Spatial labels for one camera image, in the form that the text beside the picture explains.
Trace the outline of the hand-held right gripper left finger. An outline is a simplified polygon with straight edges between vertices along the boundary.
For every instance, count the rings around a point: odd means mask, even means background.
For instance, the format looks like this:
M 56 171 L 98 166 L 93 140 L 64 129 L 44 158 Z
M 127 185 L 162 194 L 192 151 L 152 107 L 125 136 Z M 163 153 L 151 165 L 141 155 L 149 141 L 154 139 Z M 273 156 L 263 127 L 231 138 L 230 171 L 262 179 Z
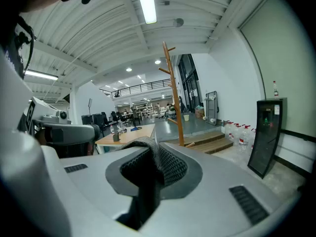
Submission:
M 141 236 L 146 203 L 140 200 L 145 193 L 145 171 L 152 164 L 149 148 L 64 158 L 60 163 L 75 190 L 106 217 L 108 236 Z

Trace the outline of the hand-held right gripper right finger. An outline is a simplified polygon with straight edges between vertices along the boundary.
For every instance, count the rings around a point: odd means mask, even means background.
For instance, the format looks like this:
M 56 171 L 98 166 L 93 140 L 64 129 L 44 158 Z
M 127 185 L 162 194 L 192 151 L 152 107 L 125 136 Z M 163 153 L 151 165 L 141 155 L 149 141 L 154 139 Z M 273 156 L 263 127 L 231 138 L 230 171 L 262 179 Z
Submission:
M 184 198 L 166 199 L 140 228 L 146 237 L 267 237 L 300 199 L 281 201 L 266 185 L 229 160 L 170 143 L 195 160 L 202 178 Z

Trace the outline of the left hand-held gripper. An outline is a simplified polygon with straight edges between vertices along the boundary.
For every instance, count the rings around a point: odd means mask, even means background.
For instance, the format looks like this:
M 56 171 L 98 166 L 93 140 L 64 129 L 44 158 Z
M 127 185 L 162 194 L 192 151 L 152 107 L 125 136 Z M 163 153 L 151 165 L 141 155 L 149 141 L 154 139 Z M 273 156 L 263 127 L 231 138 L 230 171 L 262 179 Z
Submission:
M 98 125 L 73 125 L 67 111 L 32 97 L 17 129 L 30 135 L 44 128 L 46 142 L 52 145 L 76 145 L 98 140 Z

